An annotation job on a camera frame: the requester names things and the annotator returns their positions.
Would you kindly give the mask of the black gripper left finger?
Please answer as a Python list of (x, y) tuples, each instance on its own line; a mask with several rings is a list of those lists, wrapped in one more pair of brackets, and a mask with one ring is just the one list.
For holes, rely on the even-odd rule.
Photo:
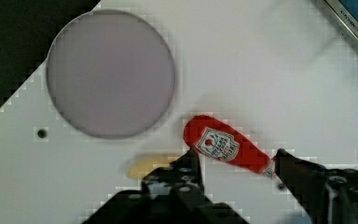
[(204, 202), (199, 154), (189, 149), (142, 179), (142, 192), (150, 198), (147, 220), (157, 224), (188, 224), (193, 210)]

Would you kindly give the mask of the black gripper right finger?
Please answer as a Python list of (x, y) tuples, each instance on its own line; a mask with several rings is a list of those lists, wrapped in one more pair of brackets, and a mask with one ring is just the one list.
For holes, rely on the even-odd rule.
[(275, 174), (310, 216), (312, 224), (358, 224), (358, 170), (328, 169), (280, 148)]

